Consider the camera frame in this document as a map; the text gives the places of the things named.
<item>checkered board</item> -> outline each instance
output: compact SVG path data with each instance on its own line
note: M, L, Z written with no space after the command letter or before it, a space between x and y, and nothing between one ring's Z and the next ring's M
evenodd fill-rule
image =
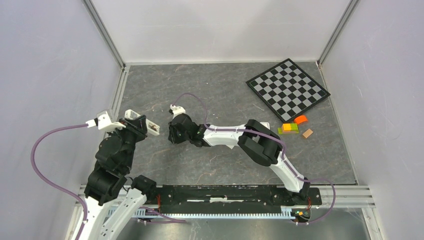
M330 96L289 58L246 83L283 123L293 121Z

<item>orange block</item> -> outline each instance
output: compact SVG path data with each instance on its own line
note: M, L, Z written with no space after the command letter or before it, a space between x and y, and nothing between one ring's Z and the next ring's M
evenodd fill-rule
M293 122L295 124L299 125L299 124L307 123L308 119L306 118L305 115L300 115L300 116L296 117Z

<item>white wall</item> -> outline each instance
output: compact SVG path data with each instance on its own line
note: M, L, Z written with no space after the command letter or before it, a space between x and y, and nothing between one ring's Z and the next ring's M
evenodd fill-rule
M349 0L93 0L127 63L317 60Z
M388 239L424 239L424 1L363 0L323 74Z
M64 239L75 200L33 172L42 134L110 107L120 68L80 0L0 3L0 239ZM101 139L95 129L47 137L35 160L76 192Z

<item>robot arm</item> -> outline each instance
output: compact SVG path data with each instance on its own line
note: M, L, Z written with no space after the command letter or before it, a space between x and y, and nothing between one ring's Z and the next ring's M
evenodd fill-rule
M118 197L127 181L125 175L130 173L136 143L144 140L148 133L159 135L160 129L145 115L131 109L118 122L113 122L112 119L111 113L106 110L100 112L97 118L86 122L89 128L98 127L109 136L98 147L95 154L97 161L84 191L89 212L80 240L116 239L134 212L146 202L149 191L156 186L156 182L148 178L136 177L126 198L105 222L113 200ZM82 221L83 215L79 218L78 226Z
M217 145L239 146L257 164L270 167L284 183L284 187L293 193L293 197L304 200L308 196L310 183L283 155L281 144L258 134L246 132L253 130L280 139L269 129L269 124L250 119L246 124L238 126L197 125L185 113L181 106L171 105L173 119L169 123L169 140L174 144L189 141L197 147L213 147Z

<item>wooden block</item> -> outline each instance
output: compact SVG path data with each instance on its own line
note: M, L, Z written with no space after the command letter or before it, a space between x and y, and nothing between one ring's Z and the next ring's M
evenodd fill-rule
M309 138L309 136L314 133L311 129L306 130L302 135L305 139Z

